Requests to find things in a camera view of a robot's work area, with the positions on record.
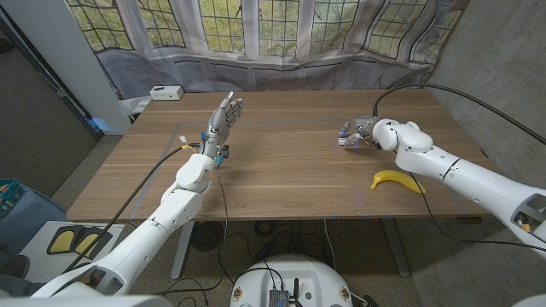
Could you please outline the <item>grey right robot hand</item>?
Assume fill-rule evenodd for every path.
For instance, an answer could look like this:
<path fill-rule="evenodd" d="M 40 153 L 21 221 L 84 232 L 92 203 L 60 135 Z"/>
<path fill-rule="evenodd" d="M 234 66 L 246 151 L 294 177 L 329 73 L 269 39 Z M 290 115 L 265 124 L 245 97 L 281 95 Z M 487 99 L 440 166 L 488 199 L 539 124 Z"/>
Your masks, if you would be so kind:
<path fill-rule="evenodd" d="M 357 142 L 363 141 L 380 149 L 380 144 L 373 137 L 373 129 L 379 121 L 379 118 L 372 116 L 349 119 L 340 128 L 339 145 L 353 147 Z"/>

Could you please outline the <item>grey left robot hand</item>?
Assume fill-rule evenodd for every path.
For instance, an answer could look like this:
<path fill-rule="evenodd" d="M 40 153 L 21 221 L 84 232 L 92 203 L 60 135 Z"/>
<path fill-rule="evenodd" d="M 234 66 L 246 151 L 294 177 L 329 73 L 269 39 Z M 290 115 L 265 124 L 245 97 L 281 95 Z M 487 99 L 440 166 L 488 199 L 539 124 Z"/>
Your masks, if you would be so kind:
<path fill-rule="evenodd" d="M 244 106 L 243 100 L 234 99 L 233 95 L 234 92 L 231 91 L 208 120 L 204 139 L 198 149 L 199 154 L 204 154 L 211 159 L 216 158 L 229 138 L 229 131 L 242 115 Z"/>

